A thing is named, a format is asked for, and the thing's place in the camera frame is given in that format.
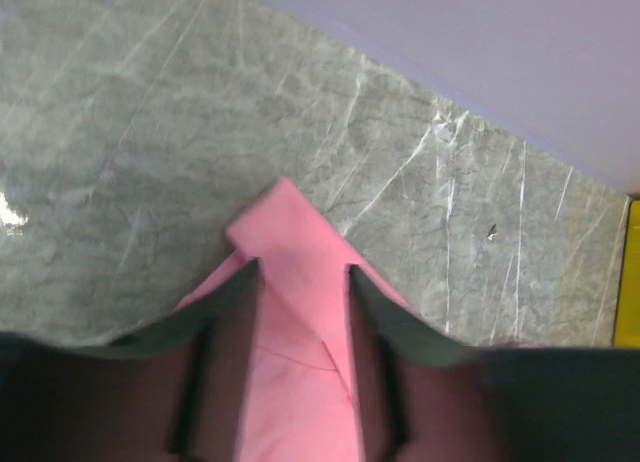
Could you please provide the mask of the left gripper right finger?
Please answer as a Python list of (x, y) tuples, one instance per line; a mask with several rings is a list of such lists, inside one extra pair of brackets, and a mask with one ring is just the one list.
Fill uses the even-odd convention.
[(639, 353), (477, 347), (348, 271), (366, 461), (635, 461)]

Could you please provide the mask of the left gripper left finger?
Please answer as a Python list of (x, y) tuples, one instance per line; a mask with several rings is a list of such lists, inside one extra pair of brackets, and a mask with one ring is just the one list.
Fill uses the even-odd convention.
[(1, 336), (5, 461), (230, 461), (259, 266), (104, 345)]

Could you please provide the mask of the pink t shirt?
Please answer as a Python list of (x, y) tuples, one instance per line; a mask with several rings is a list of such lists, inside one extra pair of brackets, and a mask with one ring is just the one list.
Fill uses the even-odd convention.
[(259, 258), (257, 333), (235, 460), (360, 460), (348, 266), (362, 266), (396, 303), (402, 297), (286, 178), (249, 205), (226, 236), (231, 255), (179, 305)]

